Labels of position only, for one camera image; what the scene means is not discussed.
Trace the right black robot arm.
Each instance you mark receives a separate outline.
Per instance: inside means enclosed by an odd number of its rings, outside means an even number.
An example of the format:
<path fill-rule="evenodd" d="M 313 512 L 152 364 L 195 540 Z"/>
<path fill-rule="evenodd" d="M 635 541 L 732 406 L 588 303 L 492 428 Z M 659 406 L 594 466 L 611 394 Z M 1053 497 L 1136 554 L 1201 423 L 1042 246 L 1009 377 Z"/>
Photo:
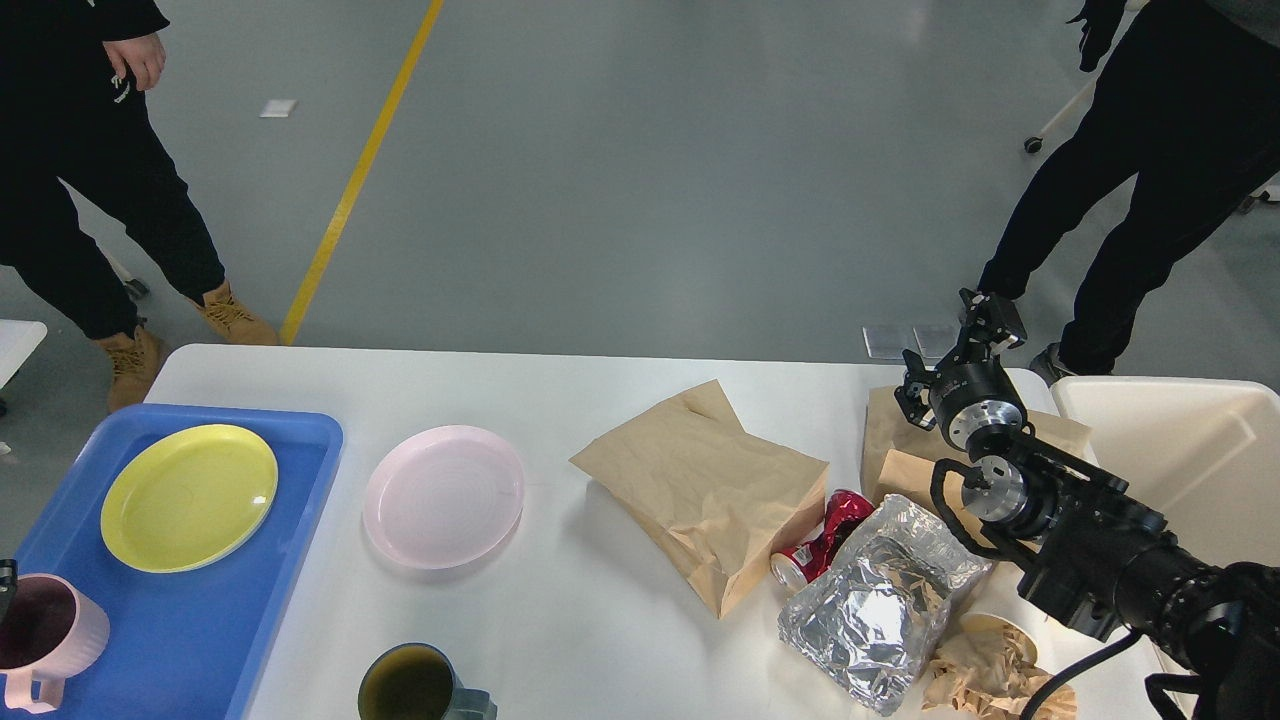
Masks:
<path fill-rule="evenodd" d="M 911 350 L 893 392 L 905 416 L 938 430 L 964 461 L 936 461 L 929 495 L 946 527 L 979 557 L 1021 570 L 1018 593 L 1065 626 L 1106 642 L 1037 691 L 1041 705 L 1073 678 L 1149 637 L 1184 667 L 1147 676 L 1162 719 L 1275 719 L 1279 711 L 1277 569 L 1217 568 L 1188 553 L 1165 516 L 1126 495 L 1128 483 L 1041 439 L 1000 356 L 1024 343 L 1014 302 L 960 290 L 957 342 L 934 366 Z M 1108 643 L 1125 626 L 1128 634 Z"/>

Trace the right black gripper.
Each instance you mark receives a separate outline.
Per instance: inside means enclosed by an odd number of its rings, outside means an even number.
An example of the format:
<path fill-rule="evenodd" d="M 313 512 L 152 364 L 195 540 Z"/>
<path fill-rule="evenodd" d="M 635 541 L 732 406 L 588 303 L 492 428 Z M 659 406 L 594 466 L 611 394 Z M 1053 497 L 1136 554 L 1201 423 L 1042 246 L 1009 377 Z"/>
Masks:
<path fill-rule="evenodd" d="M 923 430 L 937 425 L 952 448 L 978 454 L 995 436 L 1020 432 L 1029 421 L 997 359 L 1021 347 L 1028 334 L 1012 300 L 969 288 L 959 295 L 964 305 L 959 363 L 943 360 L 929 369 L 919 352 L 904 348 L 905 373 L 893 397 L 910 425 Z"/>

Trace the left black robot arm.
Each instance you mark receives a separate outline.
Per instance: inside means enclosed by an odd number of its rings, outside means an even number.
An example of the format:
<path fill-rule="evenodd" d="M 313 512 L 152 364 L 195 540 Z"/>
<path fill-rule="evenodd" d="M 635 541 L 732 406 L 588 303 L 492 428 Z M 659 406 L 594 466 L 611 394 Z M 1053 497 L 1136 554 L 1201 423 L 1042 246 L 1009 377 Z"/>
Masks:
<path fill-rule="evenodd" d="M 0 561 L 0 619 L 4 621 L 18 592 L 18 568 L 14 559 Z"/>

